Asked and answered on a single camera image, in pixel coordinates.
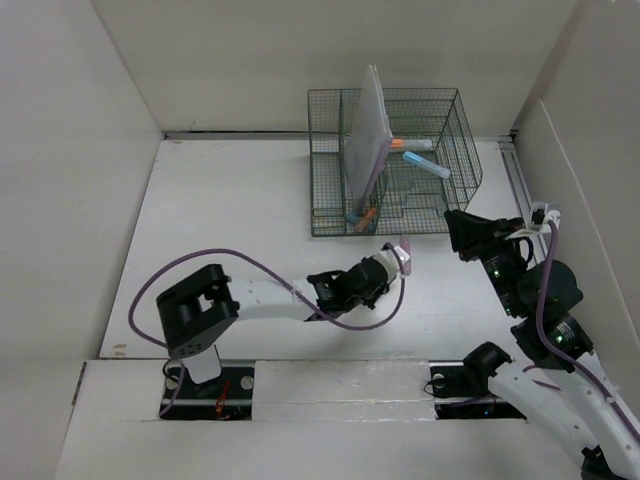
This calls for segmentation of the pink marker pen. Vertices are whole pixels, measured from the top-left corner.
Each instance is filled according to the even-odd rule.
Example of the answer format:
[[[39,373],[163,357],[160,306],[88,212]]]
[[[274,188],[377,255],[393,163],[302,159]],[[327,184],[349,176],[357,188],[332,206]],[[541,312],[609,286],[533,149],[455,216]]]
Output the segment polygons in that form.
[[[412,271],[412,264],[411,264],[411,243],[410,243],[410,237],[407,234],[403,234],[400,237],[400,246],[402,248],[402,250],[404,251],[403,253],[403,268],[404,268],[404,275],[405,276],[409,276],[411,274]]]

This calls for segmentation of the light blue capped marker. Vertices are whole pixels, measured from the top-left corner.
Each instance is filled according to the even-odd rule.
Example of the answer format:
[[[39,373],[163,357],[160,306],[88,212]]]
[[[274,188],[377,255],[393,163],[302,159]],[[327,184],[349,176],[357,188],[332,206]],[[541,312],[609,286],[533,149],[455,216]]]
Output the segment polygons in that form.
[[[428,160],[416,153],[405,151],[402,154],[402,159],[413,166],[416,166],[438,176],[439,178],[449,179],[451,176],[451,171],[448,168],[443,167],[431,160]]]

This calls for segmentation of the blue marker pen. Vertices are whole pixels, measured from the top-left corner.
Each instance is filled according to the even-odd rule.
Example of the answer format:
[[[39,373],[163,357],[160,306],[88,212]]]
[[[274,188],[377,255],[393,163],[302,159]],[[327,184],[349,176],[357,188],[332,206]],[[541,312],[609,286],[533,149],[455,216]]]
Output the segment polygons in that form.
[[[356,214],[349,213],[346,215],[346,220],[351,225],[357,225],[360,222],[360,217]]]

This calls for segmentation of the orange marker pen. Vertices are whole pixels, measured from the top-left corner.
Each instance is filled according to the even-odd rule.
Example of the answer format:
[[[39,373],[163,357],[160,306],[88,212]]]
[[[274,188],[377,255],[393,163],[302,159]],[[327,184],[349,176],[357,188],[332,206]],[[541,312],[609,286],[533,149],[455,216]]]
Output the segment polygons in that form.
[[[366,213],[361,216],[355,225],[355,230],[358,233],[370,232],[376,229],[375,220],[377,216],[377,209],[375,207],[370,208]]]

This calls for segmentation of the orange capped clear marker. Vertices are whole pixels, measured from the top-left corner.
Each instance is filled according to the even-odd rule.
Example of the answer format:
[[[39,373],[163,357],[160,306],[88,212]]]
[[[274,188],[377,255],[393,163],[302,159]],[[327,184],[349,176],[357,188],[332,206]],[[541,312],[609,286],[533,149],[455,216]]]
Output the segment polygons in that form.
[[[433,142],[430,139],[394,138],[391,143],[391,149],[428,151],[433,149]]]

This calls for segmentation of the white notebook booklet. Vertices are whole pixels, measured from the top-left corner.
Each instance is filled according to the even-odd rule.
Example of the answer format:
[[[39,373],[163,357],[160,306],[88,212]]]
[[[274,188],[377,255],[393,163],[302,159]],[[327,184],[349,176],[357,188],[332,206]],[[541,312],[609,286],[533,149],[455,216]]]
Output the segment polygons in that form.
[[[377,149],[393,140],[377,68],[369,65],[344,147],[344,168],[353,198],[364,193]]]

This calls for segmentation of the clear zip pouch purple zipper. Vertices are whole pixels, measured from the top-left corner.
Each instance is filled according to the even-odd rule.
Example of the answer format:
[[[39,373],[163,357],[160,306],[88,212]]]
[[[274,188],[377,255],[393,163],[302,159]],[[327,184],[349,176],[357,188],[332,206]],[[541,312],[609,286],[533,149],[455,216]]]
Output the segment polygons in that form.
[[[380,176],[380,174],[383,172],[383,170],[385,169],[386,166],[386,159],[388,154],[391,151],[391,146],[392,146],[392,139],[390,140],[385,140],[380,147],[377,149],[376,154],[374,156],[374,162],[370,168],[370,173],[369,176],[367,178],[367,184],[366,184],[366,188],[364,190],[364,193],[362,194],[362,196],[359,198],[357,205],[356,205],[356,212],[357,213],[363,213],[364,212],[364,208],[365,206],[368,204],[371,195],[374,192],[374,187],[375,184]]]

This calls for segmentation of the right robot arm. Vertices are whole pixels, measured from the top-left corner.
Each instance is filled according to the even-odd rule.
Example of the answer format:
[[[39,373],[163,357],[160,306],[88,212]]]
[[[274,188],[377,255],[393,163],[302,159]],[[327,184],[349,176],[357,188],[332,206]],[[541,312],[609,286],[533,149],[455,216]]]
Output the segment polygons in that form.
[[[510,330],[558,393],[538,385],[503,349],[485,342],[463,359],[462,381],[493,394],[551,437],[584,479],[639,476],[639,421],[608,379],[595,346],[571,310],[583,299],[572,270],[556,260],[560,213],[544,204],[530,220],[444,214],[453,251],[482,264]]]

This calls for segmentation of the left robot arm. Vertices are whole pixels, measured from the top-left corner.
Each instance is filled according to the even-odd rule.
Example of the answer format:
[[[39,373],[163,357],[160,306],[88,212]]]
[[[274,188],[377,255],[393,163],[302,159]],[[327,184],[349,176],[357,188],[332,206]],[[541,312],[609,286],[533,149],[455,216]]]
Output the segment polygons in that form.
[[[359,306],[375,307],[400,273],[389,250],[363,258],[347,271],[314,274],[289,283],[233,280],[209,264],[156,299],[169,358],[203,354],[237,321],[338,320]]]

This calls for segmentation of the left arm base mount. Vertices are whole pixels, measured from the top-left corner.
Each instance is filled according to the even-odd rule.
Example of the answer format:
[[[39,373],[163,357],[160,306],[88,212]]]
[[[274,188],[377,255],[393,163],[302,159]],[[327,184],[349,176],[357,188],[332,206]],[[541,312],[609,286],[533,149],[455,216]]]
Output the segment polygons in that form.
[[[177,362],[162,368],[164,390],[159,418],[168,421],[248,421],[252,419],[255,363],[222,363],[221,375],[196,384]]]

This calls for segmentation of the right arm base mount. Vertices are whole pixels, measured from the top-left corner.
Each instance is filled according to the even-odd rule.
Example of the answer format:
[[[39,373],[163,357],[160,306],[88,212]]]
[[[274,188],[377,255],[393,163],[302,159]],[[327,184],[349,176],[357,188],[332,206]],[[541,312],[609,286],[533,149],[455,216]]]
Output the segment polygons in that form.
[[[491,393],[488,380],[511,357],[485,342],[462,360],[430,361],[430,378],[423,392],[434,399],[437,420],[522,419],[526,416]]]

